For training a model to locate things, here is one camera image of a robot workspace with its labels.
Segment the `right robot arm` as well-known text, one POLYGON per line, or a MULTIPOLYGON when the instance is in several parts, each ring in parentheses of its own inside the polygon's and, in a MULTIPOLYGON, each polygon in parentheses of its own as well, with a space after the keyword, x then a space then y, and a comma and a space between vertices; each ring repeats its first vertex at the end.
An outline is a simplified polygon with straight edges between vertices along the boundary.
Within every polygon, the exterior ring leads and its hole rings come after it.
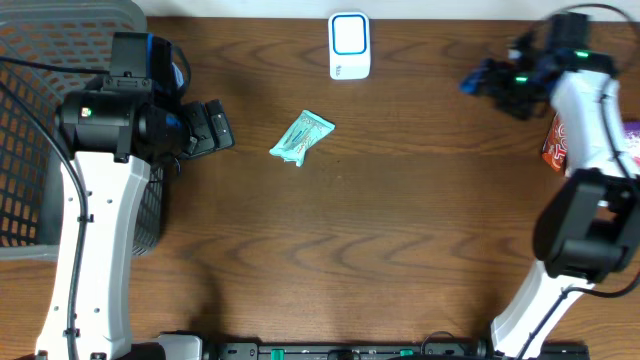
POLYGON ((535 261, 492 320, 476 359, 540 359, 546 337, 581 296, 620 298, 639 285, 595 288, 639 248, 639 167, 619 109, 619 77, 628 68, 590 49, 587 7, 570 5, 536 21, 512 43, 508 60, 486 59, 460 84, 521 120, 547 103, 564 125, 568 150, 568 178, 534 228, 535 261))

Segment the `orange brown snack bag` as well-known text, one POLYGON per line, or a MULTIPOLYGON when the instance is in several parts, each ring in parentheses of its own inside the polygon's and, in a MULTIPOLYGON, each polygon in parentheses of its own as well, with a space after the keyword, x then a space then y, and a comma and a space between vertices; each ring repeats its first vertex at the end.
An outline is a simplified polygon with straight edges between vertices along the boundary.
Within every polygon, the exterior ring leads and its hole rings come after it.
POLYGON ((561 117, 556 114, 543 144, 541 157, 554 171, 564 172, 567 153, 566 129, 561 117))

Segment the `red purple pad package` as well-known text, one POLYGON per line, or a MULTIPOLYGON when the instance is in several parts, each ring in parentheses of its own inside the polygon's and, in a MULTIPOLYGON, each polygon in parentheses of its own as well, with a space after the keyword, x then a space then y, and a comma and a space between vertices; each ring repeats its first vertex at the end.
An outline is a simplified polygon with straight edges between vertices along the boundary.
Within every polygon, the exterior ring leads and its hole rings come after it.
POLYGON ((640 165, 640 123, 638 121, 624 123, 627 152, 636 165, 640 165))

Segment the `teal snack wrapper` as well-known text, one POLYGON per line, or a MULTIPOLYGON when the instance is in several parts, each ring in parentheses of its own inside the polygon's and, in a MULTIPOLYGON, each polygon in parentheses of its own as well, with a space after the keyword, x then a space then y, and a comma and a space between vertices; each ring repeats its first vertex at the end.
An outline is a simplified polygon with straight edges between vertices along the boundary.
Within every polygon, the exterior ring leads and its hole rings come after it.
POLYGON ((309 110, 303 110, 269 153, 301 167, 306 152, 334 129, 333 123, 309 110))

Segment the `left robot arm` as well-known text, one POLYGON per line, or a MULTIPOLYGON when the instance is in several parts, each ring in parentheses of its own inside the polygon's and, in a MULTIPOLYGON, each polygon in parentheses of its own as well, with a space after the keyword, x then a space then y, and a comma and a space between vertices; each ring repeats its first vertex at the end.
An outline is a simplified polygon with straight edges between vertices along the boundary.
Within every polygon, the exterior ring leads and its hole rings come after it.
POLYGON ((139 209, 151 175, 235 143, 217 100, 184 103, 182 50, 150 33, 118 32, 97 84, 56 111, 64 205, 50 308, 38 359, 208 359, 200 336, 136 342, 128 292, 139 209))

